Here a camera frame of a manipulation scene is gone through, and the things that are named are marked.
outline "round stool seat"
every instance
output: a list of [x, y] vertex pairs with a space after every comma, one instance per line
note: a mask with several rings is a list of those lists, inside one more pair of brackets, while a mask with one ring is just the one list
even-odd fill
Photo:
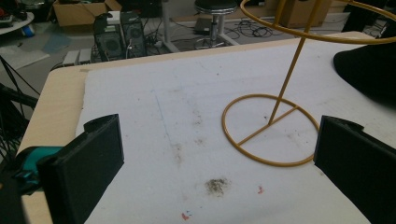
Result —
[[196, 0], [195, 9], [209, 15], [225, 15], [236, 11], [235, 0]]

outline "vertical wire rod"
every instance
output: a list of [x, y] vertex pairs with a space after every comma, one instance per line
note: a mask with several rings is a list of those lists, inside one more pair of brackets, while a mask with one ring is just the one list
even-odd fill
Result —
[[[317, 11], [318, 11], [320, 5], [321, 5], [321, 0], [317, 0], [315, 2], [315, 4], [314, 4], [314, 8], [312, 9], [311, 15], [309, 16], [308, 22], [307, 22], [307, 24], [305, 26], [304, 33], [309, 33], [309, 30], [311, 29], [311, 25], [312, 25], [315, 17], [317, 16]], [[294, 70], [294, 67], [295, 67], [295, 65], [297, 63], [297, 60], [300, 57], [300, 53], [301, 53], [301, 50], [303, 49], [305, 40], [306, 40], [305, 37], [302, 37], [300, 39], [300, 42], [299, 42], [298, 47], [297, 47], [297, 50], [294, 53], [293, 59], [291, 61], [290, 67], [289, 67], [288, 74], [286, 75], [285, 81], [283, 82], [283, 85], [282, 85], [282, 89], [280, 90], [280, 93], [279, 93], [279, 95], [277, 97], [276, 104], [274, 106], [274, 110], [273, 110], [273, 112], [271, 114], [271, 118], [268, 121], [269, 125], [273, 124], [274, 117], [276, 115], [276, 111], [279, 108], [279, 104], [280, 104], [281, 99], [283, 98], [283, 94], [285, 93], [286, 87], [288, 87], [291, 74], [293, 73], [293, 70]]]
[[279, 25], [279, 20], [280, 20], [280, 17], [282, 16], [283, 8], [285, 7], [285, 3], [286, 3], [286, 0], [280, 0], [279, 3], [277, 4], [274, 25]]

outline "wire ring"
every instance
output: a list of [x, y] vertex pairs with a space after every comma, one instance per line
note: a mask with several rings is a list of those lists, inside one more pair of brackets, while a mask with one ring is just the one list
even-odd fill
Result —
[[[229, 132], [228, 132], [228, 130], [227, 130], [227, 125], [226, 125], [226, 122], [225, 122], [225, 119], [226, 119], [228, 110], [229, 110], [234, 104], [236, 104], [236, 103], [238, 103], [238, 102], [240, 102], [240, 101], [243, 101], [243, 100], [245, 100], [245, 99], [247, 99], [247, 98], [257, 98], [257, 97], [260, 97], [260, 98], [269, 98], [269, 99], [273, 99], [273, 100], [277, 100], [277, 99], [278, 99], [277, 96], [269, 95], [269, 94], [249, 94], [249, 95], [244, 95], [244, 96], [241, 96], [241, 97], [238, 97], [238, 98], [234, 99], [233, 101], [231, 101], [231, 102], [225, 107], [225, 109], [224, 109], [224, 111], [223, 111], [223, 114], [222, 114], [222, 116], [221, 116], [221, 126], [222, 126], [222, 129], [223, 129], [225, 135], [227, 136], [227, 139], [231, 142], [231, 144], [232, 144], [236, 149], [238, 149], [242, 154], [244, 154], [245, 156], [247, 156], [248, 158], [250, 158], [250, 159], [252, 159], [252, 160], [254, 160], [254, 161], [258, 161], [258, 162], [261, 162], [261, 163], [264, 163], [264, 164], [268, 164], [268, 165], [272, 165], [272, 166], [291, 167], [291, 166], [302, 165], [302, 164], [305, 164], [305, 163], [307, 163], [307, 162], [309, 162], [309, 161], [312, 161], [312, 159], [314, 158], [314, 154], [313, 154], [313, 153], [312, 153], [312, 155], [310, 155], [309, 157], [307, 157], [307, 158], [305, 158], [305, 159], [303, 159], [303, 160], [301, 160], [301, 161], [292, 161], [292, 162], [269, 161], [269, 160], [263, 159], [263, 158], [261, 158], [261, 157], [255, 156], [255, 155], [253, 155], [253, 154], [247, 152], [245, 149], [243, 149], [243, 148], [240, 146], [240, 145], [242, 145], [242, 144], [238, 144], [238, 143], [236, 143], [236, 142], [233, 140], [233, 138], [230, 136], [230, 134], [229, 134]], [[291, 106], [294, 108], [294, 110], [299, 110], [300, 112], [302, 112], [302, 113], [312, 122], [312, 124], [315, 126], [315, 128], [316, 128], [316, 130], [317, 130], [317, 132], [318, 132], [318, 130], [319, 130], [319, 125], [318, 125], [318, 123], [315, 121], [315, 119], [314, 119], [308, 112], [306, 112], [304, 109], [302, 109], [301, 107], [299, 107], [297, 104], [295, 104], [295, 103], [293, 103], [293, 102], [291, 102], [291, 101], [289, 101], [289, 100], [286, 100], [286, 99], [283, 99], [283, 98], [282, 98], [282, 99], [280, 99], [280, 101], [281, 101], [282, 103], [287, 104], [287, 105], [291, 105]]]
[[[276, 21], [274, 23], [268, 22], [268, 21], [264, 21], [256, 16], [254, 16], [253, 14], [249, 13], [246, 9], [245, 9], [245, 3], [248, 2], [249, 0], [243, 0], [240, 7], [242, 12], [247, 15], [249, 18], [253, 19], [254, 21], [258, 22], [261, 25], [270, 27], [272, 29], [281, 31], [283, 33], [289, 34], [289, 35], [297, 35], [303, 38], [307, 38], [307, 39], [314, 39], [314, 40], [319, 40], [319, 41], [324, 41], [324, 42], [333, 42], [333, 43], [339, 43], [339, 44], [357, 44], [357, 45], [378, 45], [378, 44], [388, 44], [388, 43], [393, 43], [396, 42], [396, 36], [394, 37], [388, 37], [388, 38], [379, 38], [379, 39], [350, 39], [350, 38], [343, 38], [343, 37], [334, 37], [334, 36], [325, 36], [325, 35], [314, 35], [314, 34], [309, 34], [306, 32], [302, 32], [302, 31], [296, 31], [296, 30], [292, 30], [290, 28], [286, 28], [283, 26], [280, 26], [277, 23], [277, 20], [279, 19], [278, 17], [281, 14], [281, 10], [283, 9], [283, 6], [281, 9], [279, 9], [278, 7], [278, 12], [276, 13]], [[366, 5], [363, 3], [358, 3], [355, 2], [353, 0], [335, 0], [335, 1], [340, 1], [340, 2], [345, 2], [348, 3], [354, 7], [361, 7], [373, 12], [376, 12], [386, 18], [389, 18], [393, 21], [396, 21], [396, 15], [387, 12], [383, 9], [380, 9], [378, 7], [372, 7], [370, 5]], [[285, 0], [281, 0], [279, 2], [279, 4], [283, 4], [284, 5]]]

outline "cardboard box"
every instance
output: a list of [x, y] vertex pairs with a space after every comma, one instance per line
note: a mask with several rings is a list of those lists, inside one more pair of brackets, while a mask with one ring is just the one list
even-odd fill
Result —
[[103, 3], [89, 4], [60, 4], [59, 0], [57, 0], [52, 6], [60, 26], [93, 24], [95, 17], [109, 10], [121, 10], [121, 5], [116, 0], [106, 0]]
[[[316, 0], [286, 0], [279, 23], [289, 28], [302, 28], [308, 22]], [[332, 0], [324, 0], [312, 26], [321, 26], [327, 16]]]

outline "wooden table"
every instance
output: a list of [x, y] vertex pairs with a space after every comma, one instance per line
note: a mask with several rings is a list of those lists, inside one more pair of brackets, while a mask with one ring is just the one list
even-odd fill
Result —
[[[352, 38], [367, 38], [367, 35], [361, 33], [339, 35]], [[85, 79], [91, 70], [131, 64], [156, 63], [165, 60], [193, 58], [250, 49], [296, 45], [297, 43], [298, 39], [289, 39], [56, 69], [49, 74], [29, 127], [21, 142], [20, 150], [30, 146], [64, 146], [75, 138], [83, 106]], [[43, 192], [37, 192], [32, 196], [23, 196], [23, 202], [31, 223], [51, 223]]]

